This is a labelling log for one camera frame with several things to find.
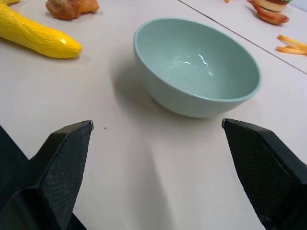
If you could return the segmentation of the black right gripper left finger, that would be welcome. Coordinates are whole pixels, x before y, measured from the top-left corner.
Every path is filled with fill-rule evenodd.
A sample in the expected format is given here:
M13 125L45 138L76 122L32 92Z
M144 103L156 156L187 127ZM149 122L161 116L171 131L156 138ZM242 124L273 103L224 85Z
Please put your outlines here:
M0 230L87 230L73 209L93 128L65 126L28 158L0 126Z

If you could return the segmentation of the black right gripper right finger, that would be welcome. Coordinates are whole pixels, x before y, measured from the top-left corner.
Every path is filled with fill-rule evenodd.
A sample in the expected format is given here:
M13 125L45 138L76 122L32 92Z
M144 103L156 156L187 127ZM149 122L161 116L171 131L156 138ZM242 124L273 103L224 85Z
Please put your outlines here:
M266 230L307 230L307 165L272 131L224 119L234 166Z

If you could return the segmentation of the pale green bowl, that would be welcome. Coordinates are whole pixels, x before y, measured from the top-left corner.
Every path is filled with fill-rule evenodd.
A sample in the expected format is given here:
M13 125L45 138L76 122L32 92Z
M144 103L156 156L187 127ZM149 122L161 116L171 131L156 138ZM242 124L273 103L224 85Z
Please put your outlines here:
M228 112L261 87L253 56L228 35L201 23L148 21L135 32L133 47L148 94L179 115L208 118Z

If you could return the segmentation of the brown fried chicken toy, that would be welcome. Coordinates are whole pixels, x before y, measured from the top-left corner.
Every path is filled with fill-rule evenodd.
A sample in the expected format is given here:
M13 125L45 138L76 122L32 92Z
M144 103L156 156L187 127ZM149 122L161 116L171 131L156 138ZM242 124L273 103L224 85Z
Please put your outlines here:
M46 8L57 19L72 20L83 13L95 13L97 0L47 0Z

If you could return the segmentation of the toy hamburger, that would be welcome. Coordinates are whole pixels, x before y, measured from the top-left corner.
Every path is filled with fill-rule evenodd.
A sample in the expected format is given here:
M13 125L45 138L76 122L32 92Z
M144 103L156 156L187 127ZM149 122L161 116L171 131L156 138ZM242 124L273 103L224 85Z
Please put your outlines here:
M262 8L272 12L282 12L292 0L254 0Z

